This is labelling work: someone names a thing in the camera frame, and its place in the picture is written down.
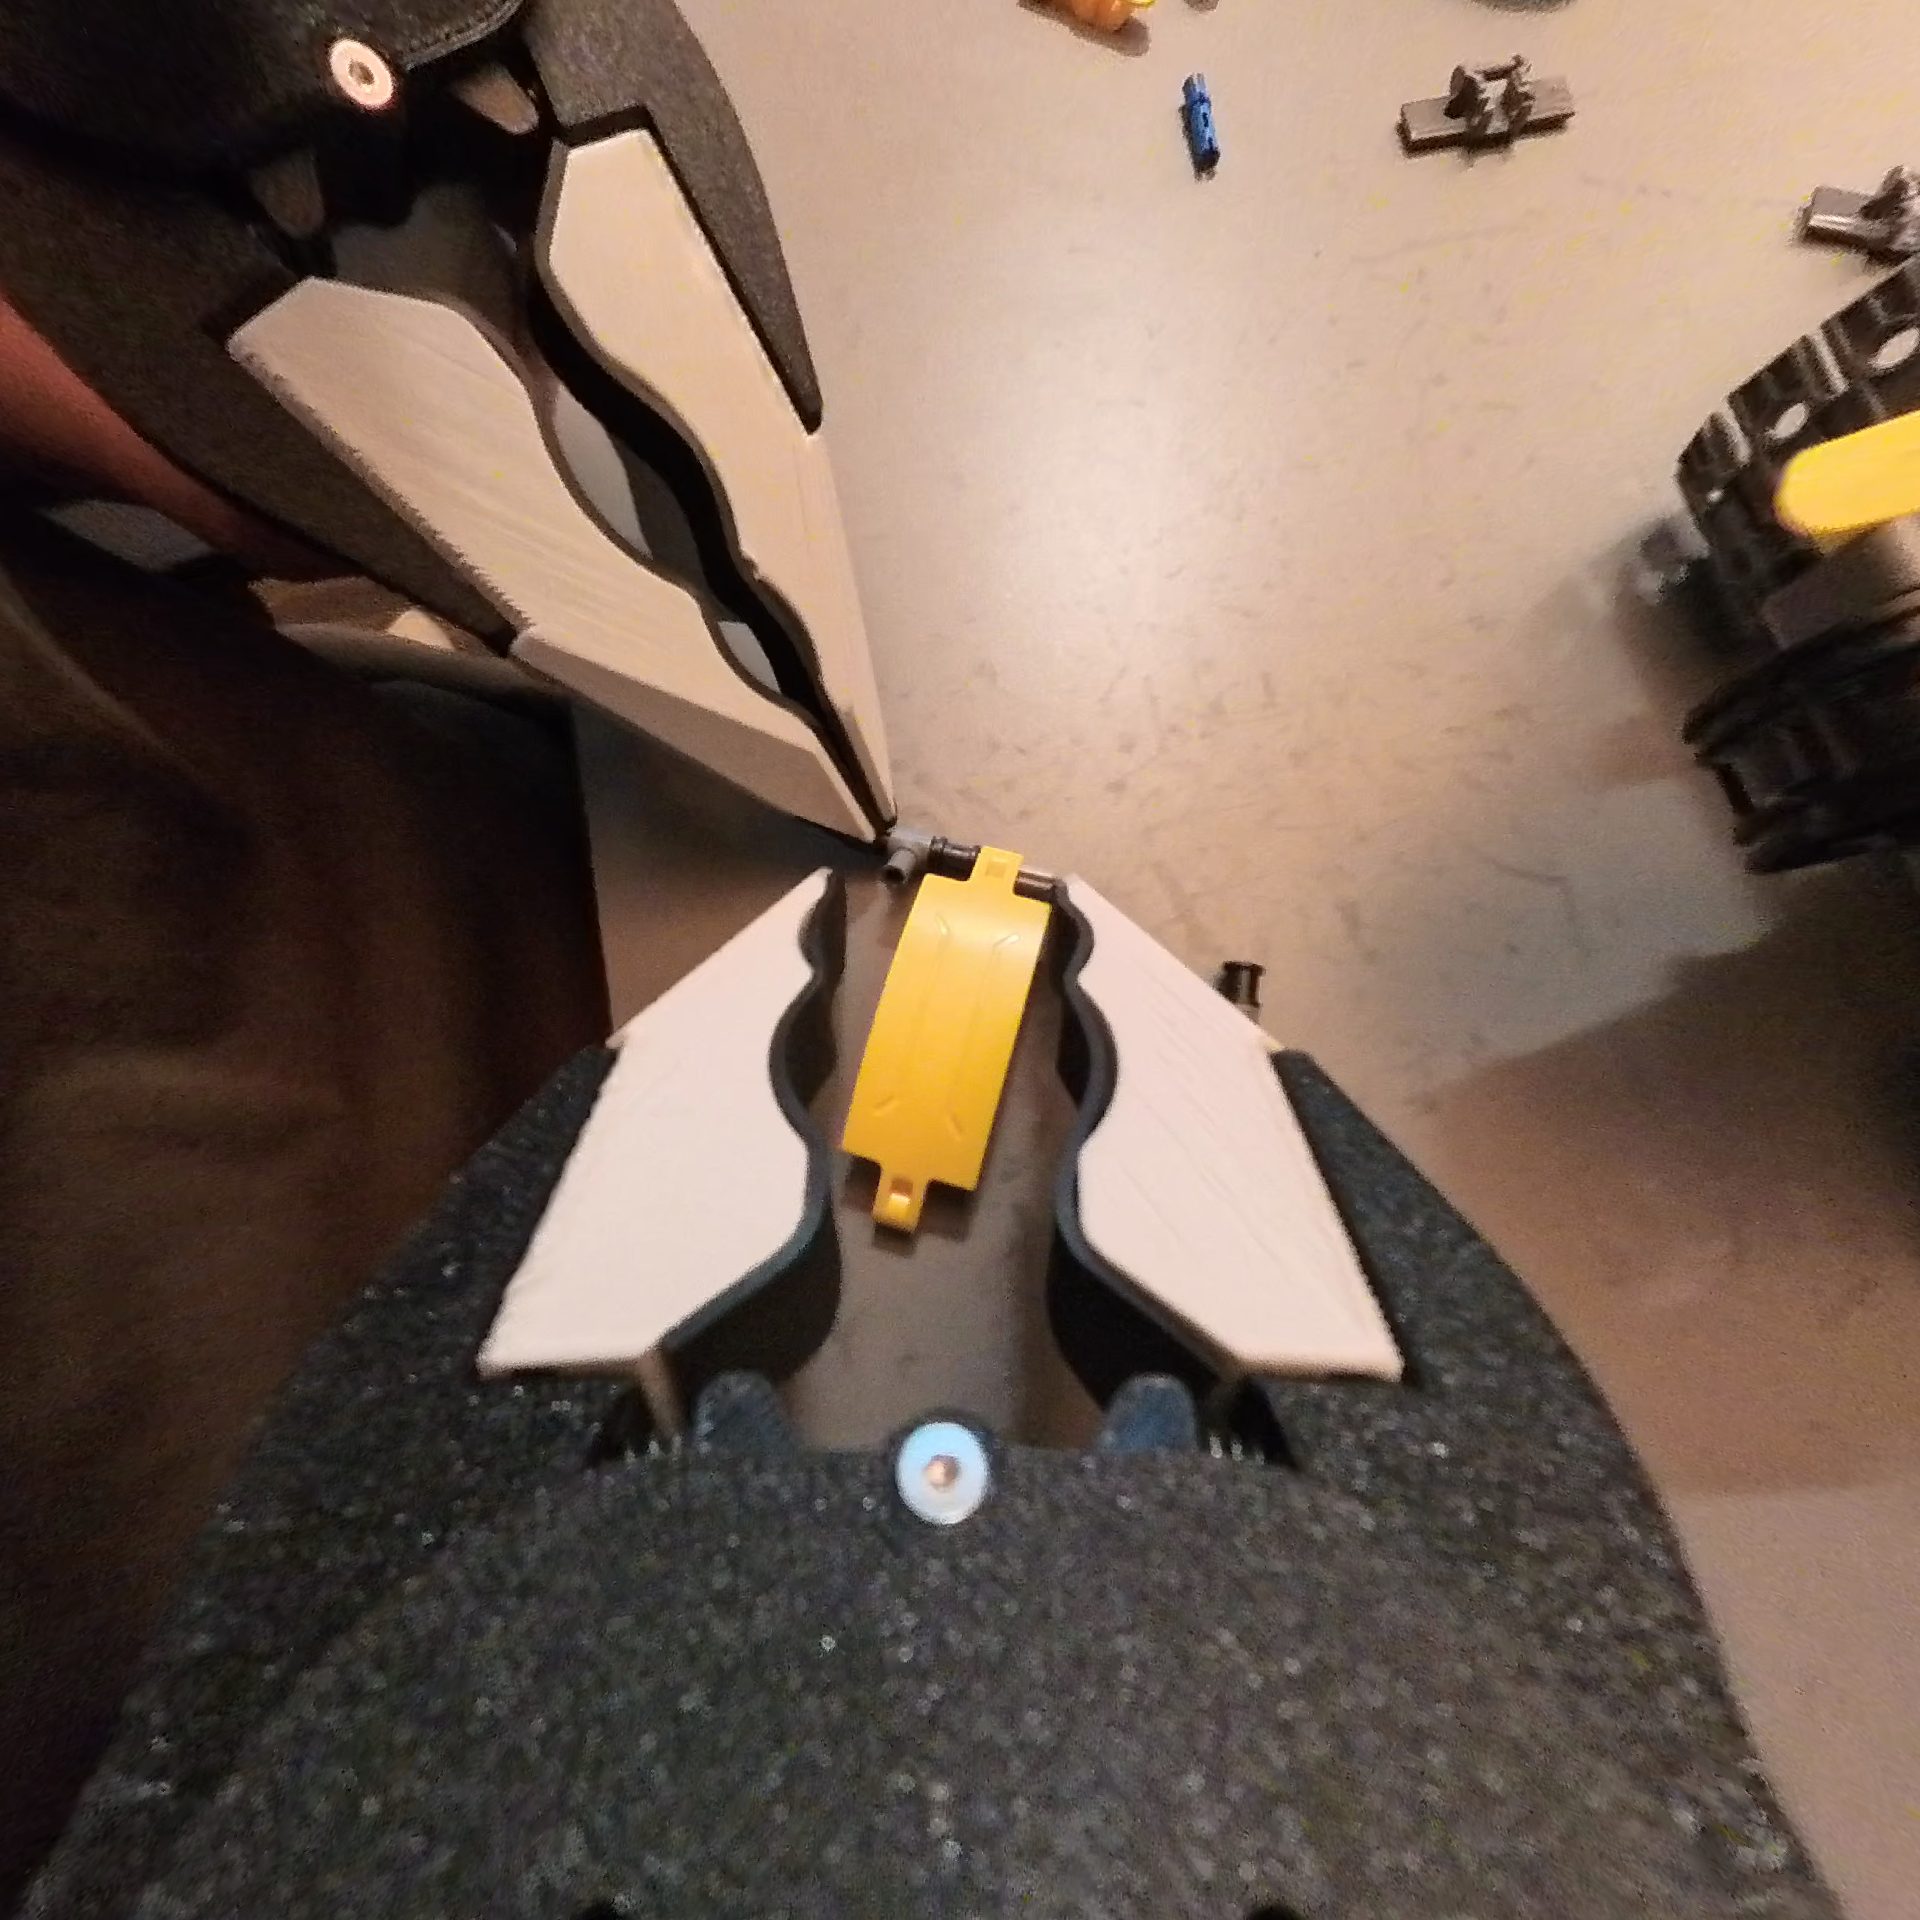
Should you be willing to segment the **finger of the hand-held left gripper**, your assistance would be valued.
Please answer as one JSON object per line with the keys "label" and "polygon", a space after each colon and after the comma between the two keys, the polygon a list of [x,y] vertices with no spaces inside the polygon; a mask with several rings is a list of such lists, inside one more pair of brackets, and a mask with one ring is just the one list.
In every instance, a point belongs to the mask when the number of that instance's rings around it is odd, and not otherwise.
{"label": "finger of the hand-held left gripper", "polygon": [[897,824],[873,650],[825,432],[807,427],[660,147],[551,154],[535,261],[567,337],[698,464],[719,543],[800,655],[821,731],[879,833]]}
{"label": "finger of the hand-held left gripper", "polygon": [[231,357],[513,626],[513,657],[769,807],[879,838],[821,731],[727,657],[562,477],[532,395],[467,314],[303,280]]}

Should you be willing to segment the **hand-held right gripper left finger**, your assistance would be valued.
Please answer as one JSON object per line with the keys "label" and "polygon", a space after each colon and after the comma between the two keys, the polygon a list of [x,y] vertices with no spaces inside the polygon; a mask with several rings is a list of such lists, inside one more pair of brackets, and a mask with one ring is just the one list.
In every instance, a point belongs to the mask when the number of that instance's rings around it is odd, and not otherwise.
{"label": "hand-held right gripper left finger", "polygon": [[608,1071],[483,1341],[483,1378],[775,1383],[841,1302],[828,1087],[841,879],[818,870],[608,1043]]}

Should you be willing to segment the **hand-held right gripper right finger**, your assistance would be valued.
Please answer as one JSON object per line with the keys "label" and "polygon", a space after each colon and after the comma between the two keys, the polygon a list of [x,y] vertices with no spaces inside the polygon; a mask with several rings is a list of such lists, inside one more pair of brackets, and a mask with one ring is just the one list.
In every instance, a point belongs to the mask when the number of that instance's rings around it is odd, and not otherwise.
{"label": "hand-held right gripper right finger", "polygon": [[1095,1275],[1225,1376],[1402,1383],[1280,1047],[1085,881],[1060,905],[1090,1021],[1065,1219]]}

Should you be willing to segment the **yellow curved toy panel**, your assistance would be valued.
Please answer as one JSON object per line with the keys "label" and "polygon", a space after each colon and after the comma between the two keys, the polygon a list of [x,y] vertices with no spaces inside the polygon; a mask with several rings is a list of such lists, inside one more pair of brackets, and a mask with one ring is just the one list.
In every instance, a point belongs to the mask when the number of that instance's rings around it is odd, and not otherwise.
{"label": "yellow curved toy panel", "polygon": [[929,1189],[969,1193],[1050,930],[1052,893],[1023,893],[1023,858],[981,848],[967,879],[929,872],[880,989],[844,1129],[873,1165],[873,1219],[922,1225]]}

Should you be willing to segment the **long grey black axle assembly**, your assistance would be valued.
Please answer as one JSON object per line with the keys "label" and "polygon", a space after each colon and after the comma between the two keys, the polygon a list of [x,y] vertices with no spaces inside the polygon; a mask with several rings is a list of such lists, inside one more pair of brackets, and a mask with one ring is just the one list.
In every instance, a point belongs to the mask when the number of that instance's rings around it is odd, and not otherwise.
{"label": "long grey black axle assembly", "polygon": [[[999,848],[978,848],[953,841],[938,833],[895,829],[884,839],[880,881],[895,890],[923,879],[971,881],[981,858],[999,855]],[[1059,875],[1023,864],[1018,855],[1005,872],[1005,883],[1023,898],[1050,902],[1057,897]]]}

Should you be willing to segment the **person's left forearm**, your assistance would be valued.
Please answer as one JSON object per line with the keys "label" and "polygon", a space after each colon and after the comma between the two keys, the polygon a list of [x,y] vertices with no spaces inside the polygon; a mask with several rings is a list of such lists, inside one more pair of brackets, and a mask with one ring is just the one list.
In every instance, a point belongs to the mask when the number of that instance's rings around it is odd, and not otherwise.
{"label": "person's left forearm", "polygon": [[177,467],[3,302],[3,477],[35,499],[100,499],[157,515],[253,576],[317,583],[349,566]]}

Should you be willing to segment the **dark grey track link piece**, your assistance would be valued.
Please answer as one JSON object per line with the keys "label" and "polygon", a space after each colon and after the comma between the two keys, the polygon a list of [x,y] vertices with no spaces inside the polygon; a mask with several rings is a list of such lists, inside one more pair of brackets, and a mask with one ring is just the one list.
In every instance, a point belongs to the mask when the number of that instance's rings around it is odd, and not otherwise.
{"label": "dark grey track link piece", "polygon": [[1400,145],[1407,157],[1480,154],[1563,128],[1578,114],[1570,86],[1544,77],[1522,56],[1458,64],[1443,95],[1403,104]]}
{"label": "dark grey track link piece", "polygon": [[1796,237],[1880,259],[1917,255],[1917,173],[1895,165],[1871,193],[1820,186],[1800,208]]}

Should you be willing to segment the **yellow black toy tracked vehicle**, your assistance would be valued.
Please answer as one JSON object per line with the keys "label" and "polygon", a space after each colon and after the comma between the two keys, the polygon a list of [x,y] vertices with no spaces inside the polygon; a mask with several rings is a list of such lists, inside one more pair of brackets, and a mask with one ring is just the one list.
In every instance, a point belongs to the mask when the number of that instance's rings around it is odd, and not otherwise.
{"label": "yellow black toy tracked vehicle", "polygon": [[1915,862],[1915,261],[1796,339],[1676,464],[1720,666],[1683,743],[1754,873]]}

